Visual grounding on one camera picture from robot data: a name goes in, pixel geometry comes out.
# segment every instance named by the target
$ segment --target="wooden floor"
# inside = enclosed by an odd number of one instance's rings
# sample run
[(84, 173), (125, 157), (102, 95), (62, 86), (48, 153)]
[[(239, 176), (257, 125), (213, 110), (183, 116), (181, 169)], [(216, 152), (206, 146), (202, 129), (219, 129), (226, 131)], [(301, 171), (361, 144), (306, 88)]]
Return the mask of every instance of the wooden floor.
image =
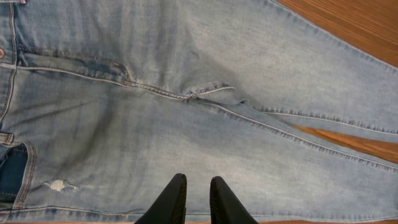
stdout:
[[(398, 0), (279, 0), (279, 2), (355, 47), (398, 67)], [(296, 128), (327, 141), (398, 163), (398, 142), (377, 142), (319, 129)], [(264, 223), (308, 224), (310, 222)], [(398, 220), (374, 222), (376, 223), (398, 224)]]

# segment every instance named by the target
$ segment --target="denim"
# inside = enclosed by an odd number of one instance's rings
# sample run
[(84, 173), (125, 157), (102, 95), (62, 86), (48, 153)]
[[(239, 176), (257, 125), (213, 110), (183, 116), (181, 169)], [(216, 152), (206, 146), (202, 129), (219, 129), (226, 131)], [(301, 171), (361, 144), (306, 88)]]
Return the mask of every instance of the denim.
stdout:
[(134, 222), (176, 173), (257, 221), (398, 218), (398, 164), (292, 125), (398, 142), (398, 69), (268, 0), (0, 1), (2, 222)]
[(0, 207), (10, 207), (15, 201), (26, 162), (27, 151), (23, 144), (7, 149), (7, 153), (0, 159)]

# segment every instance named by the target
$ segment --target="light blue jeans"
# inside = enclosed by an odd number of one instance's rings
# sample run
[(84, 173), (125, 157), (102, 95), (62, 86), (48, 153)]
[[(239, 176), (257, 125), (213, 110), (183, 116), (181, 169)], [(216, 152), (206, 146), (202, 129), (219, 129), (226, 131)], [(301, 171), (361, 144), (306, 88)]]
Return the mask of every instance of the light blue jeans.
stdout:
[(0, 0), (4, 222), (133, 222), (176, 173), (258, 221), (398, 218), (398, 164), (291, 128), (398, 142), (398, 69), (268, 0)]

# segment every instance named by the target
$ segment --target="seam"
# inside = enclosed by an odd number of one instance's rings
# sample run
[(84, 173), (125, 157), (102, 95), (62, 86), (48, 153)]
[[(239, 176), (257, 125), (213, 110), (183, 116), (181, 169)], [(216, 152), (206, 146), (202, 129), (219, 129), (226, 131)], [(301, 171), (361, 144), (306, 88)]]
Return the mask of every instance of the seam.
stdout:
[(76, 53), (76, 52), (67, 52), (67, 51), (60, 51), (60, 50), (55, 50), (55, 49), (44, 49), (44, 48), (40, 48), (40, 47), (27, 47), (25, 45), (22, 44), (16, 44), (19, 50), (25, 50), (28, 53), (33, 53), (33, 54), (39, 54), (42, 55), (42, 52), (46, 52), (49, 54), (57, 54), (57, 55), (63, 55), (66, 57), (70, 57), (70, 58), (75, 58), (75, 59), (89, 59), (89, 60), (94, 60), (94, 61), (106, 61), (109, 63), (112, 63), (113, 66), (118, 67), (123, 74), (126, 76), (126, 78), (128, 80), (131, 80), (132, 77), (130, 76), (129, 71), (127, 70), (126, 66), (123, 63), (120, 63), (118, 61), (115, 60), (111, 60), (108, 58), (103, 58), (103, 57), (93, 57), (90, 55), (85, 55), (85, 54), (80, 54), (80, 53)]
[(398, 168), (395, 168), (395, 167), (392, 167), (392, 166), (389, 166), (389, 165), (385, 165), (385, 164), (381, 164), (380, 162), (372, 161), (370, 159), (364, 159), (364, 158), (361, 158), (361, 157), (358, 157), (358, 156), (354, 156), (354, 155), (348, 154), (346, 152), (340, 152), (340, 151), (338, 151), (336, 149), (332, 149), (332, 148), (323, 146), (321, 144), (312, 142), (312, 141), (310, 141), (308, 139), (305, 139), (305, 138), (301, 138), (301, 137), (299, 137), (297, 135), (294, 135), (292, 133), (289, 133), (287, 131), (283, 131), (283, 130), (281, 130), (279, 128), (276, 128), (276, 127), (273, 127), (271, 125), (268, 125), (268, 124), (256, 121), (254, 119), (248, 118), (246, 116), (243, 116), (241, 114), (235, 113), (235, 112), (230, 111), (230, 110), (228, 110), (228, 109), (226, 109), (226, 108), (224, 108), (222, 106), (219, 106), (219, 105), (214, 105), (214, 104), (211, 104), (211, 103), (203, 103), (203, 104), (210, 105), (212, 107), (218, 108), (219, 110), (223, 110), (224, 112), (227, 112), (229, 114), (233, 114), (233, 115), (237, 116), (238, 118), (245, 119), (246, 121), (249, 121), (250, 123), (256, 124), (256, 125), (258, 125), (260, 127), (264, 127), (264, 128), (270, 129), (271, 131), (273, 131), (273, 133), (281, 134), (282, 137), (293, 139), (294, 141), (299, 141), (299, 142), (302, 142), (302, 143), (307, 144), (309, 146), (315, 147), (321, 152), (326, 152), (326, 153), (333, 154), (333, 155), (336, 155), (336, 156), (344, 157), (346, 159), (351, 159), (351, 160), (354, 160), (356, 162), (360, 162), (360, 163), (363, 163), (363, 164), (369, 164), (371, 166), (374, 166), (374, 167), (377, 167), (377, 168), (380, 168), (380, 169), (384, 169), (384, 170), (387, 170), (387, 171), (398, 173)]
[(17, 49), (16, 49), (16, 35), (14, 28), (14, 5), (10, 3), (10, 29), (11, 29), (11, 37), (12, 37), (12, 64), (17, 64)]
[(30, 53), (41, 53), (41, 52), (47, 52), (47, 53), (56, 53), (56, 54), (61, 54), (61, 55), (65, 55), (65, 56), (73, 56), (76, 57), (78, 59), (84, 59), (84, 58), (88, 58), (94, 61), (100, 61), (100, 60), (104, 60), (107, 62), (112, 62), (112, 63), (116, 63), (114, 65), (120, 65), (121, 63), (119, 63), (118, 61), (115, 60), (111, 60), (108, 58), (103, 58), (103, 57), (98, 57), (98, 56), (91, 56), (91, 55), (87, 55), (87, 54), (81, 54), (81, 53), (77, 53), (77, 52), (68, 52), (68, 51), (61, 51), (61, 50), (56, 50), (56, 49), (48, 49), (48, 48), (42, 48), (42, 47), (27, 47), (23, 44), (17, 44), (18, 49), (19, 50), (27, 50)]
[(26, 142), (24, 144), (28, 152), (28, 161), (24, 171), (24, 180), (22, 181), (21, 188), (14, 201), (14, 206), (12, 208), (13, 210), (18, 210), (23, 208), (26, 195), (29, 191), (30, 183), (32, 182), (33, 172), (35, 169), (35, 164), (37, 159), (35, 147), (30, 142)]
[[(43, 208), (30, 208), (30, 209), (23, 209), (23, 210), (3, 210), (0, 211), (0, 215), (8, 215), (11, 212), (12, 213), (32, 213), (32, 212), (40, 212), (40, 211), (45, 211), (45, 210), (56, 210), (56, 211), (65, 211), (65, 212), (81, 212), (81, 213), (92, 213), (92, 214), (97, 214), (101, 216), (122, 216), (122, 217), (128, 217), (131, 215), (143, 215), (144, 213), (117, 213), (117, 214), (107, 214), (103, 212), (97, 212), (97, 211), (91, 211), (91, 210), (83, 210), (83, 209), (76, 209), (76, 208), (65, 208), (65, 207), (56, 207), (56, 206), (50, 206), (50, 207), (43, 207)], [(206, 215), (210, 216), (210, 213), (188, 213), (186, 215)], [(347, 218), (338, 218), (338, 219), (332, 219), (332, 218), (313, 218), (310, 215), (297, 215), (297, 214), (285, 214), (285, 215), (271, 215), (271, 214), (263, 214), (263, 215), (251, 215), (252, 217), (300, 217), (300, 218), (311, 218), (311, 220), (316, 220), (316, 221), (325, 221), (325, 220), (333, 220), (333, 221), (371, 221), (371, 220), (392, 220), (398, 218), (398, 216), (393, 216), (393, 217), (376, 217), (376, 218), (357, 218), (357, 219), (347, 219)]]
[(167, 90), (163, 90), (159, 87), (156, 86), (151, 86), (151, 85), (147, 85), (147, 84), (142, 84), (142, 83), (138, 83), (138, 82), (134, 82), (134, 81), (126, 81), (123, 80), (122, 81), (122, 85), (124, 86), (129, 86), (129, 87), (139, 87), (139, 88), (143, 88), (145, 90), (150, 90), (153, 91), (155, 93), (158, 93), (159, 95), (164, 95), (167, 96), (168, 98), (176, 98), (179, 100), (186, 100), (190, 97), (192, 97), (194, 94), (189, 94), (189, 95), (178, 95), (176, 93), (172, 93), (171, 91), (167, 91)]
[(360, 128), (363, 130), (367, 131), (374, 131), (378, 133), (383, 133), (383, 134), (398, 134), (398, 129), (386, 129), (386, 128), (380, 128), (378, 126), (371, 126), (370, 124), (363, 124), (362, 122), (359, 121), (354, 121), (350, 119), (343, 119), (343, 118), (336, 118), (336, 117), (330, 117), (325, 114), (319, 115), (315, 113), (302, 113), (302, 112), (296, 112), (293, 110), (280, 110), (280, 109), (263, 109), (263, 110), (258, 110), (260, 112), (266, 113), (266, 114), (277, 114), (277, 115), (284, 115), (284, 116), (295, 116), (299, 118), (308, 118), (308, 119), (317, 119), (320, 121), (329, 121), (333, 123), (338, 123), (338, 124), (343, 124), (347, 126), (351, 126), (354, 128)]
[(0, 192), (0, 194), (11, 195), (11, 196), (17, 196), (16, 194), (10, 194), (10, 193), (5, 193), (5, 192)]
[(14, 91), (14, 77), (15, 77), (16, 73), (17, 73), (17, 70), (12, 70), (11, 71), (10, 78), (9, 78), (9, 83), (8, 83), (7, 98), (6, 98), (6, 102), (4, 103), (4, 108), (3, 108), (2, 112), (1, 112), (0, 121), (3, 120), (3, 118), (6, 115), (6, 113), (8, 112), (8, 108), (10, 107), (10, 101), (11, 101), (12, 93)]
[(13, 134), (8, 134), (7, 140), (6, 140), (6, 145), (10, 145), (12, 143), (12, 140), (14, 140), (14, 135)]
[(350, 48), (351, 53), (359, 53), (359, 58), (361, 60), (367, 61), (367, 62), (371, 62), (376, 64), (377, 66), (385, 66), (384, 69), (391, 69), (392, 71), (391, 74), (392, 75), (398, 75), (398, 68), (381, 60), (376, 58), (375, 56), (370, 55), (369, 53), (366, 53), (365, 51), (351, 45), (348, 44), (347, 42), (341, 40), (340, 38), (336, 37), (335, 35), (333, 35), (332, 33), (328, 32), (327, 30), (325, 30), (324, 28), (321, 28), (320, 26), (315, 25), (314, 23), (310, 22), (309, 20), (307, 20), (306, 18), (304, 18), (303, 16), (301, 16), (300, 14), (296, 13), (295, 11), (291, 10), (290, 8), (288, 8), (287, 6), (281, 4), (281, 3), (276, 3), (273, 1), (269, 1), (269, 0), (263, 0), (264, 5), (266, 5), (266, 2), (270, 2), (273, 6), (278, 7), (283, 9), (285, 12), (287, 12), (287, 16), (286, 19), (288, 19), (291, 15), (294, 15), (294, 18), (291, 19), (292, 21), (295, 22), (295, 20), (300, 19), (302, 22), (305, 23), (305, 28), (311, 27), (313, 30), (316, 30), (316, 32), (313, 33), (313, 35), (324, 35), (326, 36), (326, 38), (331, 38), (332, 40), (338, 42), (338, 47), (342, 48), (344, 50), (347, 50), (347, 48)]
[(13, 152), (23, 152), (23, 153), (27, 153), (26, 151), (20, 150), (20, 149), (13, 149)]
[(227, 87), (221, 87), (221, 88), (218, 88), (218, 89), (215, 89), (215, 90), (206, 91), (206, 92), (203, 92), (203, 93), (200, 93), (200, 91), (199, 91), (199, 93), (196, 93), (196, 95), (205, 95), (205, 94), (214, 93), (214, 92), (217, 92), (217, 91), (220, 91), (220, 90), (227, 90), (227, 89), (236, 90), (235, 87), (227, 86)]

